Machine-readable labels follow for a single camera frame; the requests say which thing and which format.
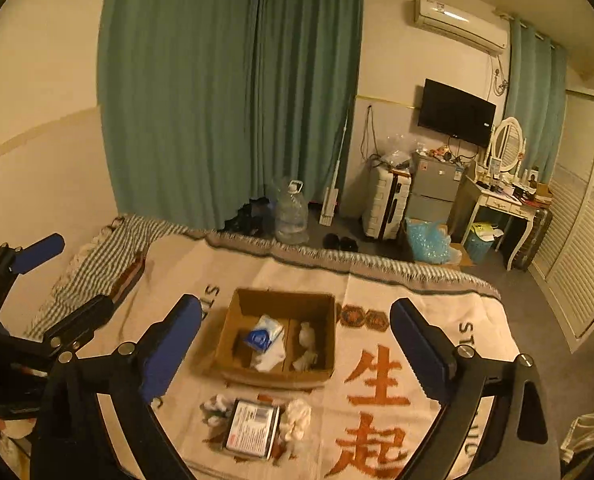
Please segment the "white dressing table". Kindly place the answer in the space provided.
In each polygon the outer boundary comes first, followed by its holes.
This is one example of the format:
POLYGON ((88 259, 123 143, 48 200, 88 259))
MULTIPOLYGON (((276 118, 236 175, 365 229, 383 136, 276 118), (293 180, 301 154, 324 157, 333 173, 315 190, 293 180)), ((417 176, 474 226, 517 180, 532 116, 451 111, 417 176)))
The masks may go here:
POLYGON ((487 190, 477 184, 473 178, 463 176, 449 214, 448 233, 462 246, 465 246, 468 232, 471 231, 480 211, 495 211, 496 214, 506 216, 506 224, 501 228, 503 234, 496 246, 496 249, 499 249, 503 240, 506 239, 506 232, 508 232, 512 221, 522 220, 525 223, 524 231, 506 261, 506 270, 511 271, 514 259, 526 244, 534 228, 537 212, 549 208, 549 204, 521 200, 513 195, 487 190))

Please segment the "black framed white packet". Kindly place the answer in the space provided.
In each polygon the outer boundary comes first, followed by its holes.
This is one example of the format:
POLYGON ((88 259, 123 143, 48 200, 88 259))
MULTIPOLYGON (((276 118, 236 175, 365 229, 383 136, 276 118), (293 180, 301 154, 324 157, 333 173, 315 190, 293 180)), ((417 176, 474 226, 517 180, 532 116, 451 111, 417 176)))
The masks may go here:
POLYGON ((236 399, 222 448, 245 460, 269 460, 280 416, 278 406, 236 399))

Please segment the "grey mini fridge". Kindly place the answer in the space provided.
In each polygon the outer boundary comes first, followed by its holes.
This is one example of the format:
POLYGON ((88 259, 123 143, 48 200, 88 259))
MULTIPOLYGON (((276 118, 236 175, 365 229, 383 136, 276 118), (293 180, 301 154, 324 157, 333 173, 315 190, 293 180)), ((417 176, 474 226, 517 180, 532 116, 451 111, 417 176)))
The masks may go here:
POLYGON ((463 169, 452 162, 414 153, 407 219, 446 224, 454 206, 463 169))

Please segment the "cream woven printed blanket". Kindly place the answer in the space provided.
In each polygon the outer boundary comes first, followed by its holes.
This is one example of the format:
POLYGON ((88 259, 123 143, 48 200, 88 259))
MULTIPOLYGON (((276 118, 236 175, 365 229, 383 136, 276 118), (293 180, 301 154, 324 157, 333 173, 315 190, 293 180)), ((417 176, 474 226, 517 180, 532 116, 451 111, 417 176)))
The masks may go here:
POLYGON ((205 312, 195 341, 154 411, 196 472, 224 479, 391 479, 438 413, 389 327, 407 298, 454 344, 512 360, 518 346, 494 289, 468 274, 235 235, 114 232, 86 255, 76 292, 126 301, 85 351, 134 340, 182 295, 205 312), (308 404, 303 440, 269 460, 225 451, 227 424, 210 408, 246 400, 308 404))

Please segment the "blue plastic bag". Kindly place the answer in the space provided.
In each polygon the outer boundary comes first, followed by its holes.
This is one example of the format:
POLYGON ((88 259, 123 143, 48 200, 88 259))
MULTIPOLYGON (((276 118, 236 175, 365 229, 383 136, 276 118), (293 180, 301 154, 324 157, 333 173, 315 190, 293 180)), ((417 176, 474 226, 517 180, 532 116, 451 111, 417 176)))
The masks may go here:
POLYGON ((405 234, 416 261, 458 266, 462 260, 459 249, 451 246, 451 238, 437 222, 405 219, 405 234))

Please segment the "blue waste bin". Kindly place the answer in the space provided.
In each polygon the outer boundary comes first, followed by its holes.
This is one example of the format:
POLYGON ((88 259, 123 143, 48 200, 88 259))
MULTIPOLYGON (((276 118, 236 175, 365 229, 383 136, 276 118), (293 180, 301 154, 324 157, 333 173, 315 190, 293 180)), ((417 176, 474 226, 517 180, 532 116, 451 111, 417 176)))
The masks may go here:
POLYGON ((503 231, 489 223, 474 223, 466 237, 464 248, 472 263, 480 264, 484 261, 490 247, 497 238, 503 235, 503 231))

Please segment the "green curtain right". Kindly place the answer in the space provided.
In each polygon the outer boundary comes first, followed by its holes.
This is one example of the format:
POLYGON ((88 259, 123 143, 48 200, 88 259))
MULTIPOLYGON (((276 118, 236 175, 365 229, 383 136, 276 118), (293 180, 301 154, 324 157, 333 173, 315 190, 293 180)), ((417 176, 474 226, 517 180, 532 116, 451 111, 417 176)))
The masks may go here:
POLYGON ((511 21, 509 89, 504 115, 515 118, 526 140, 524 169, 550 180, 559 151, 566 103, 567 50, 535 27, 511 21))

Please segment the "black slippers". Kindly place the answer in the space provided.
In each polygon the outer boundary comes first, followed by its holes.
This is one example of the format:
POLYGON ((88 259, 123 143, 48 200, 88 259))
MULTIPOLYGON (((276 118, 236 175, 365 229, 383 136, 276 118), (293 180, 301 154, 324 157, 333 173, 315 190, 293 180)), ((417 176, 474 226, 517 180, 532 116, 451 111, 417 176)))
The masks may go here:
POLYGON ((351 237, 338 236, 335 233, 326 234, 322 240, 323 248, 340 250, 341 252, 359 252, 358 243, 351 237))

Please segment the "white ribbed suitcase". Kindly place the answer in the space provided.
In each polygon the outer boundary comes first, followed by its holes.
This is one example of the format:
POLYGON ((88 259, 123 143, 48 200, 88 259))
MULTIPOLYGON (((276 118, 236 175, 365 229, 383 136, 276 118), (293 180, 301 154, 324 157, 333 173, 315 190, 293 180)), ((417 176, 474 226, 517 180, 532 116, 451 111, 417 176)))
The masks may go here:
POLYGON ((367 207, 362 214, 363 232, 375 240, 394 240, 408 203, 411 174, 386 166, 370 171, 367 207))

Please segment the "white drawstring cloth pouch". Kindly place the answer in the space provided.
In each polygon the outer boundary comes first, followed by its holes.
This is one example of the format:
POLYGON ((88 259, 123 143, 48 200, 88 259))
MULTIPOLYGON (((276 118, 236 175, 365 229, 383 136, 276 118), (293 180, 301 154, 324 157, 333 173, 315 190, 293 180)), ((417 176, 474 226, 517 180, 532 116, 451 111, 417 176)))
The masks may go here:
POLYGON ((283 341, 276 339, 266 352, 256 353, 251 359, 251 367, 260 373, 269 373, 286 358, 283 341))

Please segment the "blue white tissue pack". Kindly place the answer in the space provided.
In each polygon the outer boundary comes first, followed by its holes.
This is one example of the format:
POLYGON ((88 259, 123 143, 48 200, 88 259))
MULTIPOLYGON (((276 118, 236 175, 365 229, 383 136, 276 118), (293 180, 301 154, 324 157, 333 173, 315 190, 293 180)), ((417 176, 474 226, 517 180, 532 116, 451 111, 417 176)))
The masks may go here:
POLYGON ((266 352, 283 331, 284 327, 278 320, 264 314, 246 335, 245 344, 258 353, 266 352))

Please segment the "white lace cloth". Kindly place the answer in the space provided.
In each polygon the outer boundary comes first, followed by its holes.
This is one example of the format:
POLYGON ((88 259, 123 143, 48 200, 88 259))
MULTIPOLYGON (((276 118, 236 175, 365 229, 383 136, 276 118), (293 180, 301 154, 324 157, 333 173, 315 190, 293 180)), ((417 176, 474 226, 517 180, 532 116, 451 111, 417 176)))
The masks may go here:
POLYGON ((280 436, 284 442, 303 440, 311 423, 312 410, 303 399, 291 400, 286 404, 280 419, 280 436))

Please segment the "brown cardboard box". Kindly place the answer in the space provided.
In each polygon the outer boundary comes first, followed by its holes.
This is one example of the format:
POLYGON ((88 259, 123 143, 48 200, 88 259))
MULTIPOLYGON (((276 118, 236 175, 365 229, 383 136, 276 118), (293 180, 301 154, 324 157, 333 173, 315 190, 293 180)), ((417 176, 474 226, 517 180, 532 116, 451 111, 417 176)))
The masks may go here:
POLYGON ((330 294, 236 289, 216 351, 230 382, 319 388, 335 370, 336 304, 330 294))

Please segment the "green curtain left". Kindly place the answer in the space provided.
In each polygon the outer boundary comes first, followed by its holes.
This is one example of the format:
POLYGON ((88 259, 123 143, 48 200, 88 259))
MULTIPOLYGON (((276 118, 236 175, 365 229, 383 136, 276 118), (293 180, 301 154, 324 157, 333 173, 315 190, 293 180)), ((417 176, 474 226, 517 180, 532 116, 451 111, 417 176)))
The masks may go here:
POLYGON ((286 178, 329 185, 363 0, 104 0, 97 96, 118 208, 216 229, 286 178))

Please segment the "black wall television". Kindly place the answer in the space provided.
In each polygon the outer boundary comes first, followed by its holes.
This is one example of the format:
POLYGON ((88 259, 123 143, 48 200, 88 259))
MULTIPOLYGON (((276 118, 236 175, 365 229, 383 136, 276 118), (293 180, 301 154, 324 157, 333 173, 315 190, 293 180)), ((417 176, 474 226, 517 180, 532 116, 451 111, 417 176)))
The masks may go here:
POLYGON ((474 94, 426 79, 417 124, 487 148, 497 107, 474 94))

